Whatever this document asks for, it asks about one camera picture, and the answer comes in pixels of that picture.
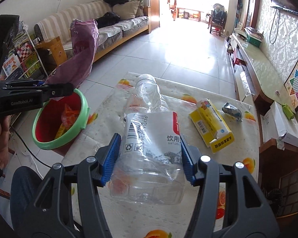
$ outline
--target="striped sofa cover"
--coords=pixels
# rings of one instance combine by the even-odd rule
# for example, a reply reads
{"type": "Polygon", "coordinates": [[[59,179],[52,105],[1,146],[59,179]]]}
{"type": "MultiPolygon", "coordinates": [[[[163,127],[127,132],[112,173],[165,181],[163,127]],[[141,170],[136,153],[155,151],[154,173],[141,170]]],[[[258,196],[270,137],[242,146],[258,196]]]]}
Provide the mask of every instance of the striped sofa cover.
{"type": "MultiPolygon", "coordinates": [[[[40,40],[60,37],[68,56],[72,56],[72,42],[70,25],[73,19],[87,21],[102,17],[106,12],[112,11],[109,4],[104,1],[95,1],[86,4],[72,6],[41,20],[34,26],[34,32],[40,40]]],[[[138,17],[133,20],[123,20],[119,23],[99,29],[99,47],[97,52],[111,46],[113,43],[128,36],[138,29],[148,25],[147,16],[138,17]]]]}

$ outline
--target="person's leg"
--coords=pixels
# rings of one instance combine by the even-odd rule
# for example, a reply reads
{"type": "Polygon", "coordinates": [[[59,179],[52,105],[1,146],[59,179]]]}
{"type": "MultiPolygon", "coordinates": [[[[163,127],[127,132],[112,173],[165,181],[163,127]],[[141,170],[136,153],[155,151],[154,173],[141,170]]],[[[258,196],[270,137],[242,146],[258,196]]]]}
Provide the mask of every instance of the person's leg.
{"type": "Polygon", "coordinates": [[[13,229],[18,233],[24,212],[37,192],[41,178],[31,168],[19,167],[13,174],[10,192],[10,213],[13,229]]]}

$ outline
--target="bookshelf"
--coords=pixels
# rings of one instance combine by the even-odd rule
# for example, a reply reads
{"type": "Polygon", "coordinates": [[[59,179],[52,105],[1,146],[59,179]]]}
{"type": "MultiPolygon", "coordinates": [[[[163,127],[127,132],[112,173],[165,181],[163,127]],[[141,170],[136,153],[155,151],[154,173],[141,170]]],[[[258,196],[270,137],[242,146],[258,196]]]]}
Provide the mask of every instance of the bookshelf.
{"type": "Polygon", "coordinates": [[[2,66],[1,80],[46,79],[46,72],[24,22],[15,37],[14,47],[2,66]]]}

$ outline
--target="table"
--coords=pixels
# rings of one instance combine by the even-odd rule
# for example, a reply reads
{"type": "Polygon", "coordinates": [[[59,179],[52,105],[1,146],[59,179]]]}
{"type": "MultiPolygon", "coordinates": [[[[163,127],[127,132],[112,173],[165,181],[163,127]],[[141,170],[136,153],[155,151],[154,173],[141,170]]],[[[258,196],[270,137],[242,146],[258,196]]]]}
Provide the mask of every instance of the table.
{"type": "Polygon", "coordinates": [[[201,21],[201,11],[199,11],[199,10],[192,10],[192,9],[188,9],[188,8],[181,8],[181,7],[177,7],[177,18],[178,18],[178,16],[179,16],[179,9],[181,9],[181,10],[189,10],[189,11],[195,11],[195,12],[198,12],[198,13],[199,13],[198,21],[201,21]]]}
{"type": "MultiPolygon", "coordinates": [[[[117,84],[114,90],[103,101],[96,112],[98,118],[87,126],[86,130],[77,137],[70,150],[64,157],[62,164],[65,166],[77,164],[88,156],[95,155],[95,152],[102,146],[108,145],[113,134],[123,134],[124,124],[120,120],[126,100],[135,86],[135,80],[139,74],[127,73],[123,79],[124,84],[117,84]]],[[[178,114],[180,131],[184,134],[190,145],[199,148],[202,154],[209,155],[217,162],[233,165],[236,161],[243,161],[245,158],[254,160],[252,176],[258,178],[259,142],[258,130],[253,120],[243,118],[242,123],[236,122],[228,115],[223,115],[227,125],[235,136],[235,142],[222,149],[215,155],[208,149],[198,131],[190,120],[188,114],[195,109],[196,102],[202,98],[210,98],[214,105],[221,109],[226,102],[244,112],[254,114],[254,108],[248,104],[232,98],[224,97],[209,91],[191,87],[156,78],[161,94],[166,100],[169,108],[178,114]]],[[[220,184],[220,191],[225,190],[224,184],[220,184]]],[[[74,220],[80,221],[78,209],[77,192],[72,197],[74,220]]],[[[128,203],[117,201],[109,194],[107,187],[99,188],[100,199],[103,211],[112,233],[113,238],[143,238],[149,231],[162,229],[172,234],[172,238],[182,238],[190,222],[194,209],[198,187],[192,187],[186,181],[185,193],[179,205],[161,206],[145,205],[139,203],[128,203]]],[[[221,229],[223,218],[215,223],[215,230],[221,229]]]]}
{"type": "Polygon", "coordinates": [[[274,101],[279,104],[286,103],[295,112],[283,81],[263,52],[258,47],[237,37],[234,33],[232,37],[237,42],[238,48],[250,72],[256,89],[254,102],[263,107],[263,112],[261,113],[265,114],[274,101]]]}

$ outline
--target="person's hand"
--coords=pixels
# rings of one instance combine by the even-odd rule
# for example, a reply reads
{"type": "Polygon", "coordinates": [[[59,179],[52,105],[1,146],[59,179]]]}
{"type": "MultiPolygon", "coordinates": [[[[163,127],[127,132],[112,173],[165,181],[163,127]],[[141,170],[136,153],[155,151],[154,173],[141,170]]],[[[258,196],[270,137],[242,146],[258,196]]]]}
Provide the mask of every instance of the person's hand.
{"type": "Polygon", "coordinates": [[[9,162],[8,142],[9,142],[10,116],[6,116],[0,123],[0,169],[5,168],[9,162]]]}

